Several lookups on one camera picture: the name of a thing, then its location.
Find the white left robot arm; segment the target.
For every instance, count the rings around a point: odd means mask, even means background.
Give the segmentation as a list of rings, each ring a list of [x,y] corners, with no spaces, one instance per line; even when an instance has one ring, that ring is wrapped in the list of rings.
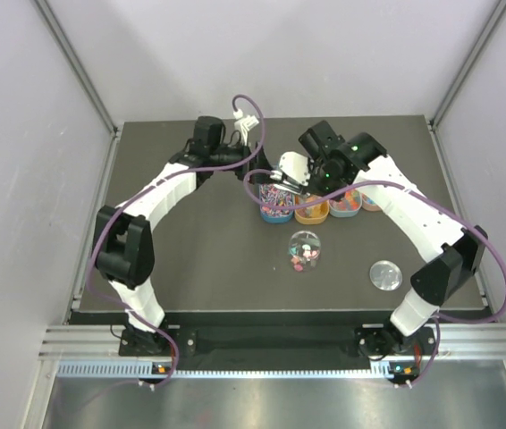
[[[97,213],[91,267],[118,294],[127,315],[123,341],[151,355],[164,352],[170,334],[161,327],[165,312],[151,284],[155,265],[153,230],[185,197],[214,172],[234,172],[242,179],[262,153],[248,134],[265,121],[235,113],[237,144],[224,142],[225,125],[219,118],[200,116],[192,136],[163,170],[138,194],[119,206],[103,206]]]

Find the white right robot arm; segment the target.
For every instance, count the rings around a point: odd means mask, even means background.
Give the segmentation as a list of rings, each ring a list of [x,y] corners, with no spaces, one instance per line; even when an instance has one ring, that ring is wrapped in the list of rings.
[[[361,132],[346,140],[326,121],[308,128],[299,143],[308,153],[300,167],[302,188],[326,196],[359,185],[381,211],[409,238],[425,264],[410,278],[410,289],[384,323],[386,347],[397,354],[417,342],[417,331],[478,271],[487,235],[468,228],[424,202],[373,136]]]

